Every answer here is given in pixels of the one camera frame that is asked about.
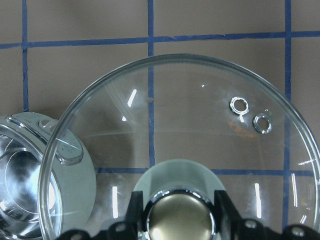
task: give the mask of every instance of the metal ring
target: metal ring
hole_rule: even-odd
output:
[[[236,108],[235,106],[235,103],[237,101],[240,101],[244,104],[245,108],[244,110],[239,110]],[[249,112],[249,104],[247,102],[246,99],[244,99],[243,97],[241,96],[235,96],[233,97],[231,100],[230,100],[230,103],[229,103],[229,107],[230,107],[230,110],[234,113],[234,114],[237,114],[237,115],[245,115]]]
[[[259,125],[259,121],[260,121],[261,119],[265,119],[265,120],[266,120],[266,122],[267,122],[267,124],[268,124],[267,128],[261,127],[261,126]],[[264,113],[260,113],[260,114],[258,114],[257,116],[254,117],[254,119],[253,119],[253,126],[254,126],[255,130],[256,130],[258,133],[261,133],[261,134],[268,134],[268,133],[270,133],[270,131],[272,130],[271,120],[270,120],[270,118],[269,118],[267,115],[265,115]]]

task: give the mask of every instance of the glass lid rim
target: glass lid rim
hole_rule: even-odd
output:
[[[49,187],[50,183],[50,175],[53,167],[52,156],[54,156],[57,141],[55,141],[56,137],[58,137],[61,130],[65,129],[68,120],[70,120],[70,116],[72,113],[81,106],[81,104],[86,100],[87,97],[92,96],[98,87],[101,84],[107,83],[107,81],[112,81],[116,79],[120,75],[133,73],[137,70],[146,69],[152,66],[160,66],[166,64],[197,64],[197,65],[205,65],[205,66],[215,66],[215,67],[223,67],[229,71],[236,71],[237,73],[244,74],[252,79],[254,79],[264,90],[267,91],[267,94],[274,98],[274,101],[277,102],[281,107],[285,110],[286,114],[289,116],[289,119],[295,120],[295,124],[298,126],[297,128],[303,132],[304,136],[301,136],[304,140],[305,144],[310,148],[312,154],[315,156],[315,161],[317,164],[317,171],[314,170],[315,180],[319,179],[319,158],[320,153],[315,141],[313,134],[310,131],[310,128],[304,121],[303,117],[296,110],[296,108],[291,104],[291,102],[281,93],[277,88],[275,88],[270,82],[261,77],[260,75],[254,73],[253,71],[238,65],[236,63],[232,63],[227,60],[223,60],[220,58],[212,57],[212,56],[204,56],[198,54],[189,54],[189,53],[176,53],[176,54],[164,54],[164,55],[156,55],[146,57],[137,61],[133,61],[122,66],[115,68],[109,73],[103,75],[102,77],[95,80],[92,84],[90,84],[85,90],[82,91],[69,105],[69,107],[64,111],[61,118],[59,119],[50,140],[47,143],[47,148],[43,155],[43,160],[40,167],[39,173],[39,182],[38,182],[38,202],[46,203],[46,190]],[[46,227],[46,225],[51,225],[49,219],[49,213],[45,210],[45,206],[42,204],[38,204],[38,212],[40,217],[40,225],[43,237],[46,239],[51,239],[50,236],[53,235],[51,231],[51,227]],[[320,226],[316,226],[317,231],[320,231]]]

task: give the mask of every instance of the metal grommet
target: metal grommet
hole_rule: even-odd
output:
[[[253,126],[258,133],[267,134],[272,130],[270,118],[264,113],[260,113],[253,119]]]
[[[246,99],[241,96],[235,96],[230,100],[230,110],[237,115],[245,115],[249,112],[249,104]]]

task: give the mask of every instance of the blue grid line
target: blue grid line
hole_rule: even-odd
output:
[[[320,31],[293,31],[291,32],[292,38],[313,38],[320,37]]]
[[[291,0],[285,0],[285,79],[284,95],[291,100]],[[282,229],[288,225],[290,177],[290,119],[284,119]]]
[[[148,168],[96,167],[96,174],[144,174]]]
[[[178,35],[178,36],[148,36],[129,38],[85,39],[85,40],[58,40],[58,41],[31,41],[27,48],[66,47],[66,46],[95,46],[95,45],[120,45],[143,43],[168,43],[196,40],[240,40],[240,39],[274,39],[285,38],[285,32],[257,32],[257,33],[230,33],[230,34],[204,34],[204,35]],[[292,38],[320,37],[320,31],[293,31]],[[0,43],[0,49],[20,47],[21,42]]]
[[[21,43],[2,43],[0,44],[0,49],[11,49],[11,48],[16,48],[16,47],[21,47]]]
[[[98,174],[144,174],[149,168],[126,168],[126,167],[97,167]],[[284,170],[260,170],[260,169],[211,169],[216,175],[237,175],[237,176],[279,176],[288,175]],[[311,170],[293,170],[289,174],[296,177],[314,177]]]
[[[117,44],[143,44],[150,42],[150,37],[129,37],[88,40],[62,40],[62,41],[33,41],[28,43],[29,48],[66,47],[66,46],[94,46]]]
[[[22,0],[22,74],[23,74],[23,111],[29,111],[29,96],[28,96],[28,13],[27,0]]]
[[[154,37],[154,1],[148,0],[148,36],[149,40]],[[148,42],[148,56],[154,55],[154,42]],[[154,68],[148,68],[148,138],[149,138],[149,166],[155,165],[155,109],[154,109]]]

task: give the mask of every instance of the glass lid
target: glass lid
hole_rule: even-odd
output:
[[[60,149],[77,148],[69,131],[87,149],[87,160],[59,161]],[[203,177],[206,189],[194,184],[195,192],[186,191],[197,196],[199,190],[211,201],[212,180],[242,217],[274,231],[291,224],[320,230],[319,151],[310,130],[269,82],[224,60],[169,54],[117,68],[74,100],[47,146],[39,177],[45,239],[70,229],[95,236],[123,220],[132,191],[150,180],[152,169],[163,189],[170,187],[170,174],[177,180],[183,175],[186,184],[174,184],[179,191]],[[161,168],[165,163],[171,165]],[[62,204],[55,215],[48,197],[52,174]],[[154,193],[143,196],[144,206]],[[203,204],[175,198],[210,219]]]

